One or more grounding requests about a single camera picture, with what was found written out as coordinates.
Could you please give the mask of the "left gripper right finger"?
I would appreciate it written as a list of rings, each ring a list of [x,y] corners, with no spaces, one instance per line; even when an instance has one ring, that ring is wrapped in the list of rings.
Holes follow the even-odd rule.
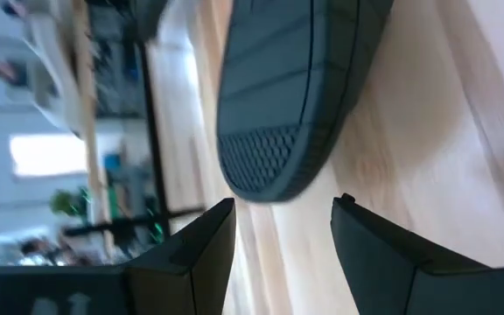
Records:
[[[360,315],[504,315],[504,267],[429,241],[348,194],[332,202],[331,231]]]

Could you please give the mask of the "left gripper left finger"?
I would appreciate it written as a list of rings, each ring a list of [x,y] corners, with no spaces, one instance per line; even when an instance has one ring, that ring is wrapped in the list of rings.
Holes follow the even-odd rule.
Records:
[[[0,266],[0,315],[221,315],[235,226],[226,198],[127,262]]]

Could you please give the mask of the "black rubber slide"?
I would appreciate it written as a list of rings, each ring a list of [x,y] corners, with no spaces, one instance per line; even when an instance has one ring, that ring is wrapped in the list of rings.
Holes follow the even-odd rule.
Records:
[[[221,67],[220,168],[243,200],[296,198],[360,98],[395,0],[234,0]]]

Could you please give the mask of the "black aluminium station frame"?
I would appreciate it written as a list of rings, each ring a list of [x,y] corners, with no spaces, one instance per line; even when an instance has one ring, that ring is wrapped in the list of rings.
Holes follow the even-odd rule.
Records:
[[[150,234],[155,242],[164,242],[175,235],[171,229],[172,220],[190,215],[201,215],[205,212],[205,208],[197,206],[175,213],[167,206],[164,173],[160,157],[158,126],[155,120],[150,74],[147,68],[147,56],[143,44],[130,41],[121,42],[118,40],[106,41],[104,39],[92,40],[90,44],[92,47],[98,49],[97,52],[91,52],[88,57],[88,60],[93,63],[91,74],[94,76],[92,85],[96,88],[96,117],[113,118],[120,121],[128,118],[144,120],[145,135],[150,147],[150,172],[148,175],[153,180],[155,186],[156,207],[149,210],[147,214],[142,214],[131,219],[125,218],[114,221],[103,221],[92,225],[86,224],[80,227],[69,227],[65,230],[65,233],[68,236],[76,237],[92,233],[111,232],[120,228],[147,226],[155,230]],[[102,108],[103,103],[111,102],[112,98],[107,97],[104,89],[99,85],[102,83],[106,88],[110,88],[113,81],[117,81],[120,88],[125,88],[130,83],[134,85],[131,93],[135,97],[134,103],[143,108],[141,114],[133,112],[108,113],[108,111]]]

